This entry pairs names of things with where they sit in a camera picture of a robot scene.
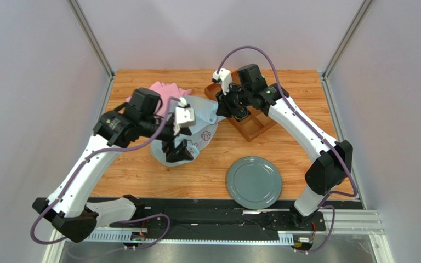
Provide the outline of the light blue plastic bag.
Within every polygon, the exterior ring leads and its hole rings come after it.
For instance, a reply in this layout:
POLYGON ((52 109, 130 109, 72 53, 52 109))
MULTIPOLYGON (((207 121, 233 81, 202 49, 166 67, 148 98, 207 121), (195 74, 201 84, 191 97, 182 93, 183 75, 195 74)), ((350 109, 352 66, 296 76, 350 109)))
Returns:
MULTIPOLYGON (((218 104, 213 100, 191 95, 184 98, 195 111, 196 124, 190 127, 190 136, 179 135, 175 140, 175 144, 178 145, 183 140, 186 140, 187 150, 191 153, 193 159, 196 159, 213 139, 218 128, 218 122, 223 120, 223 117, 217 116, 218 104)), ((155 160, 166 167, 176 167, 191 162, 190 160, 175 163, 166 162, 166 154, 163 153, 162 142, 159 140, 155 140, 150 144, 150 153, 155 160)))

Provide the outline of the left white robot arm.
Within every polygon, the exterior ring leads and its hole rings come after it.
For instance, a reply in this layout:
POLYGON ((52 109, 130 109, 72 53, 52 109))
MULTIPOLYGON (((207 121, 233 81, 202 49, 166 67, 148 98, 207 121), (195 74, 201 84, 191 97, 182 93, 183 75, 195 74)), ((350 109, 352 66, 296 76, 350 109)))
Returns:
POLYGON ((192 160, 187 142, 176 144, 175 139, 190 135, 195 123, 195 111, 185 98, 164 100, 153 90, 136 89, 128 102, 99 118, 85 150, 60 186, 48 197, 34 201, 38 218, 49 221, 62 239, 74 243, 85 240, 98 227, 137 221, 143 209, 137 198, 125 195, 91 203, 92 191, 113 161, 132 152, 130 143, 140 137, 146 138, 146 144, 161 141, 167 162, 192 160))

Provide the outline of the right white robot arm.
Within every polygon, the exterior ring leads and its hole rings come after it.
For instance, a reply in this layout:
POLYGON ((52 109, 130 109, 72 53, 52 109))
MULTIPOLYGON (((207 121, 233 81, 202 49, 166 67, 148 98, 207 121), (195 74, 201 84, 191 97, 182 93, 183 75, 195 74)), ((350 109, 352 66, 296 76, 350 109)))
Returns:
POLYGON ((224 68, 212 74, 221 86, 217 92, 217 114, 235 117, 249 106, 282 126, 305 150, 312 165, 305 173, 306 188, 295 201, 296 216, 307 218, 316 212, 328 195, 351 175, 352 144, 338 141, 317 126, 279 84, 269 85, 258 65, 249 64, 237 70, 239 82, 224 68))

